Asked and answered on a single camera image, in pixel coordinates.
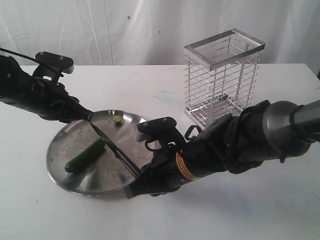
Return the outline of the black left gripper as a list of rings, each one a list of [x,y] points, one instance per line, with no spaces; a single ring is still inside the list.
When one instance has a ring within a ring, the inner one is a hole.
[[[80,104],[78,98],[69,95],[61,83],[52,84],[50,80],[29,76],[27,91],[27,111],[44,120],[71,123],[72,121],[91,121],[93,112]]]

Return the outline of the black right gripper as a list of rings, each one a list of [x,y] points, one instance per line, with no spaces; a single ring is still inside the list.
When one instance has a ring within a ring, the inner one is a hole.
[[[141,169],[137,181],[123,190],[127,199],[141,195],[159,196],[177,191],[181,186],[200,178],[200,149],[169,147],[153,154],[150,163]]]

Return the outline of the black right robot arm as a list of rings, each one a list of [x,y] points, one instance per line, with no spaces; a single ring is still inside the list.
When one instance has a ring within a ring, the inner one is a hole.
[[[320,103],[297,105],[264,100],[240,115],[228,113],[206,128],[191,125],[185,134],[172,117],[139,123],[140,141],[157,141],[153,157],[135,180],[125,186],[131,199],[172,193],[214,173],[241,174],[264,161],[304,155],[320,139]]]

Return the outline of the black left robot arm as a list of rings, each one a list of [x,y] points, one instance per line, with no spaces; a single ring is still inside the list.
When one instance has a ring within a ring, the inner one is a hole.
[[[73,72],[74,61],[46,51],[37,53],[35,59],[39,65],[29,75],[13,57],[0,57],[0,101],[47,121],[91,121],[93,112],[59,82],[63,73]]]

